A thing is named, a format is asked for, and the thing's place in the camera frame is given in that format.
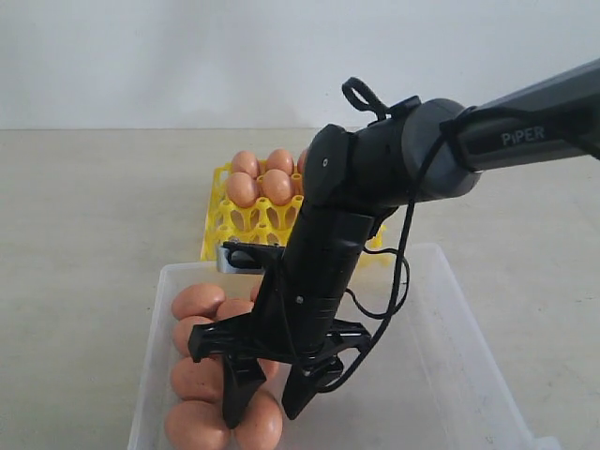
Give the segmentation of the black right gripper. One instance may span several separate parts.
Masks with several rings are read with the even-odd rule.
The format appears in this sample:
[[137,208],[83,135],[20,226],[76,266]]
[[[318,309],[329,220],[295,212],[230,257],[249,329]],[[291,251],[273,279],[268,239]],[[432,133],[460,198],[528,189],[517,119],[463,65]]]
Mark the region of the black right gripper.
[[291,364],[281,404],[294,420],[344,369],[338,354],[364,352],[371,335],[358,322],[336,318],[355,262],[226,263],[219,271],[263,272],[255,306],[245,313],[193,328],[188,349],[196,361],[221,354],[222,414],[229,429],[242,421],[266,376],[257,358]]

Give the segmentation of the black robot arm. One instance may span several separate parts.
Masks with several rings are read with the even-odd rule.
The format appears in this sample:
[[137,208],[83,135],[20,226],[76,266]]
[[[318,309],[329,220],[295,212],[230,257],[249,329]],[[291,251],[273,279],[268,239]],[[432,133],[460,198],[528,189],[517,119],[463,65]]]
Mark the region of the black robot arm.
[[314,137],[288,243],[219,247],[220,271],[262,275],[249,313],[197,325],[188,341],[194,361],[222,361],[229,428],[265,383],[262,360],[290,366],[282,405],[293,419],[353,375],[343,351],[373,350],[381,334],[337,311],[367,241],[399,207],[412,213],[417,203],[463,196],[484,171],[599,154],[597,61],[468,108],[419,97],[386,106],[356,78],[342,91],[376,118],[355,132],[328,125]]

